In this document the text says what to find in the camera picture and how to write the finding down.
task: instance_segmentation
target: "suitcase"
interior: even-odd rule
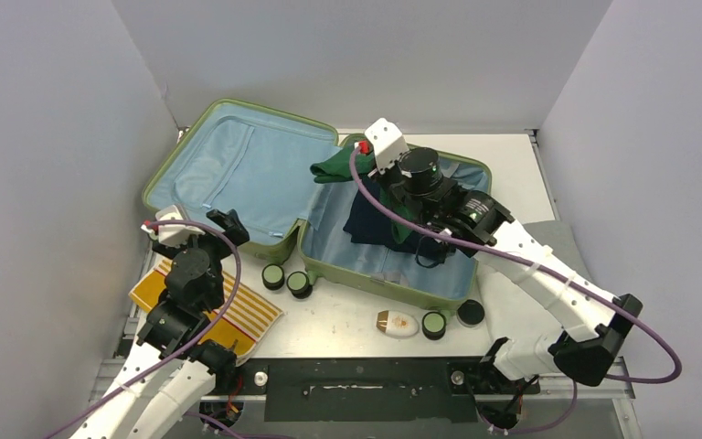
[[[349,135],[341,146],[363,138]],[[212,227],[208,210],[235,209],[250,232],[242,252],[283,263],[297,247],[311,284],[324,277],[424,309],[456,309],[472,291],[473,259],[456,252],[427,269],[413,254],[354,244],[342,230],[356,183],[318,185],[309,171],[338,151],[337,139],[325,123],[248,102],[214,102],[150,180],[144,205],[157,211],[181,204],[190,219]],[[490,190],[483,163],[440,157],[447,177]]]

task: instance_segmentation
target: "white table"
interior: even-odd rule
[[[508,207],[521,222],[555,218],[528,135],[420,134],[406,135],[406,138],[415,145],[429,146],[486,163],[493,176],[492,196]],[[455,318],[449,319],[445,337],[438,341],[430,341],[422,334],[401,340],[387,337],[375,328],[379,311],[399,310],[419,320],[425,311],[351,287],[332,284],[324,279],[316,283],[308,300],[298,301],[286,288],[271,293],[262,287],[261,270],[265,262],[248,255],[242,255],[242,258],[243,283],[262,292],[283,309],[285,314],[258,346],[254,354],[256,358],[473,356],[483,355],[493,341],[485,324],[467,328]],[[232,271],[232,259],[228,258],[224,263],[226,270]],[[284,265],[284,270],[287,273],[304,270],[296,253]],[[478,273],[484,280],[487,279],[487,274],[484,269]],[[474,291],[472,297],[478,298],[478,292]],[[489,296],[483,298],[489,319],[495,316],[514,316],[522,311],[530,316],[552,318],[520,290],[500,297],[502,300],[494,300]],[[513,319],[503,320],[514,323]],[[520,327],[519,322],[515,323],[510,330]]]

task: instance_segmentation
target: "folded navy garment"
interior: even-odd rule
[[[362,184],[375,199],[380,199],[380,185],[368,177],[362,177]],[[445,250],[441,244],[432,238],[427,238],[413,231],[402,243],[394,241],[391,232],[391,219],[380,213],[367,198],[357,191],[351,205],[348,221],[343,226],[343,231],[351,235],[351,242],[355,244],[383,245],[394,252],[416,254],[419,258],[435,262],[444,262]]]

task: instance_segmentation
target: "suitcase lid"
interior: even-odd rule
[[[190,219],[235,209],[251,241],[273,245],[306,219],[319,192],[310,164],[337,152],[332,126],[234,100],[211,104],[144,190],[152,210],[181,204]]]

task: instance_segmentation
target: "round bolt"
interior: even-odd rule
[[[254,374],[254,384],[262,387],[268,383],[268,374],[265,372],[257,372]]]
[[[457,386],[464,384],[464,372],[456,370],[451,374],[451,382]]]

